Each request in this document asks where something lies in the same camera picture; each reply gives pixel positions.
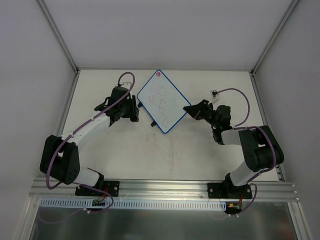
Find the blue framed whiteboard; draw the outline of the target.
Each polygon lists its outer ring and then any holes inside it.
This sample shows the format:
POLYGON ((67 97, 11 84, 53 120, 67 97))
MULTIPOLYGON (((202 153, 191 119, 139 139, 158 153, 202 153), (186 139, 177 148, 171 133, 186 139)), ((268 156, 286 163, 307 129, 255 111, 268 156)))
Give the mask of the blue framed whiteboard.
POLYGON ((140 89, 137 99, 142 102, 163 134, 169 133, 187 114, 183 107, 191 105, 160 69, 156 70, 140 89))

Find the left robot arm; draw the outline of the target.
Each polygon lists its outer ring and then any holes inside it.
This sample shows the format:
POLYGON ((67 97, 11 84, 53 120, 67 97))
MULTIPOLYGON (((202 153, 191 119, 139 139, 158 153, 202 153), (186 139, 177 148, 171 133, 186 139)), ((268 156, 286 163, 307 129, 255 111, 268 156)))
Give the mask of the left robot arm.
POLYGON ((80 164, 80 151, 84 146, 121 118, 139 121, 136 96, 124 85, 113 88, 111 96, 94 108, 93 117, 68 135, 50 135, 43 148, 39 170, 47 178, 65 185, 87 185, 93 195, 104 191, 102 174, 80 164))

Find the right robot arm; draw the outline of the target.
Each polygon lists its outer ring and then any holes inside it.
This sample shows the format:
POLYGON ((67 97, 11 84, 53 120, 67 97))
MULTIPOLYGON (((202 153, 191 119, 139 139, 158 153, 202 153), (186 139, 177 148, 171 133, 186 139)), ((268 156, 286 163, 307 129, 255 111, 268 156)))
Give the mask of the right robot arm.
POLYGON ((216 143, 239 145, 243 153, 244 161, 221 183, 207 184, 210 199, 252 199, 250 183, 283 163, 284 153, 269 126, 232 127, 231 108, 220 105, 214 109, 207 100, 183 109, 193 119, 211 125, 216 143))

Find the black whiteboard eraser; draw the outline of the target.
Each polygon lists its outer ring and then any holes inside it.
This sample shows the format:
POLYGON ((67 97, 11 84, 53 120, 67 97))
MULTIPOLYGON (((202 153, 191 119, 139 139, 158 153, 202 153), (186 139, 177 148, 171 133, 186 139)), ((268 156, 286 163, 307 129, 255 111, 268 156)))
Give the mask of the black whiteboard eraser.
POLYGON ((133 122, 133 123, 136 123, 136 122, 139 121, 139 118, 138 118, 138 117, 132 117, 132 118, 130 119, 130 121, 133 122))

